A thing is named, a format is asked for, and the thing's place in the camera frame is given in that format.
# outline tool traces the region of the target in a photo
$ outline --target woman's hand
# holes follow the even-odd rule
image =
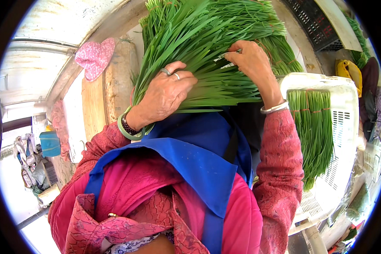
[[[175,72],[185,67],[186,64],[177,61],[165,66],[172,73],[171,76],[163,72],[157,74],[141,102],[128,112],[126,121],[130,128],[140,130],[148,124],[164,120],[178,109],[193,85],[197,83],[191,72]]]
[[[239,67],[258,87],[266,109],[284,102],[264,50],[253,41],[236,41],[224,57]]]

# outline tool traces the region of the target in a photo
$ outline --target ceiling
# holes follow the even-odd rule
[[[66,62],[120,0],[38,0],[9,43],[0,68],[3,106],[46,99]]]

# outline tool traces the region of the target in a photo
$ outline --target blue apron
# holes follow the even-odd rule
[[[232,119],[223,112],[229,121]],[[230,137],[236,129],[238,149],[234,163],[224,160]],[[251,188],[253,171],[248,142],[234,122],[219,113],[173,114],[155,124],[141,142],[108,151],[90,172],[85,193],[95,194],[103,183],[104,166],[127,149],[146,147],[157,151],[192,186],[207,206],[202,243],[210,253],[221,253],[223,223],[236,172]]]

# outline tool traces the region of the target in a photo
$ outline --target bracelet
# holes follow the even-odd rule
[[[126,138],[134,141],[141,140],[144,136],[144,128],[141,128],[141,130],[133,130],[128,126],[126,121],[126,115],[128,112],[122,114],[117,119],[117,126],[120,130],[120,132],[125,136]]]
[[[260,109],[261,114],[270,114],[281,109],[289,109],[288,100],[285,100],[284,103],[279,104],[278,106],[272,107],[270,109],[265,109],[265,106]]]

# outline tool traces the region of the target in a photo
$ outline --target woman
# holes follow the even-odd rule
[[[170,116],[197,83],[174,62],[120,127],[87,143],[48,216],[62,253],[284,254],[302,197],[300,141],[262,48],[238,41],[225,58],[257,85],[267,114],[252,190],[248,143],[228,115]]]

